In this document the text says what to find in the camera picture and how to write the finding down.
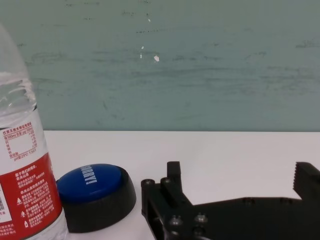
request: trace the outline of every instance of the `green painted wall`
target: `green painted wall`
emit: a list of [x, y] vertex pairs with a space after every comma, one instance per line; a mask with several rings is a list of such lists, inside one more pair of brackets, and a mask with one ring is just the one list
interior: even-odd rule
[[318, 0], [0, 0], [50, 130], [320, 131], [319, 11]]

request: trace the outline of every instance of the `round button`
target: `round button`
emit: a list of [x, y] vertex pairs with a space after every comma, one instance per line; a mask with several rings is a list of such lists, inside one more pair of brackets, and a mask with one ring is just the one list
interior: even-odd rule
[[60, 198], [65, 203], [89, 203], [117, 191], [122, 184], [119, 167], [92, 164], [74, 169], [57, 181]]

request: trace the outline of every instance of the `white table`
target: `white table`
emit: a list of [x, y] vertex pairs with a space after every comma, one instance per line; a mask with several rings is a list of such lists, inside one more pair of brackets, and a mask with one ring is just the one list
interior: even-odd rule
[[125, 168], [137, 194], [133, 211], [106, 229], [71, 240], [153, 240], [141, 215], [143, 179], [159, 182], [180, 161], [193, 204], [240, 197], [294, 197], [295, 162], [320, 169], [320, 133], [46, 131], [56, 178], [87, 164]]

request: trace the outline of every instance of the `bolt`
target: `bolt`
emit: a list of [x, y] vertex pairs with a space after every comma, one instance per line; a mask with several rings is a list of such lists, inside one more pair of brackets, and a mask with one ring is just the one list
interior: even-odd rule
[[143, 186], [151, 186], [154, 185], [156, 182], [152, 179], [145, 179], [141, 182], [141, 187]]
[[194, 220], [195, 220], [196, 222], [202, 223], [202, 224], [208, 222], [207, 216], [206, 216], [205, 214], [203, 214], [203, 213], [199, 213], [199, 214], [194, 218]]
[[161, 179], [162, 184], [169, 184], [171, 183], [171, 179], [169, 177], [164, 177]]
[[169, 223], [172, 226], [181, 226], [183, 222], [182, 222], [181, 216], [173, 215]]

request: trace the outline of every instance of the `clear plastic bottle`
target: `clear plastic bottle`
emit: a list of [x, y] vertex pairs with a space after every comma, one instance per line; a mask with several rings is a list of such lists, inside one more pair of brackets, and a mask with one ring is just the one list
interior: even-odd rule
[[67, 239], [32, 84], [1, 24], [0, 160], [0, 239]]

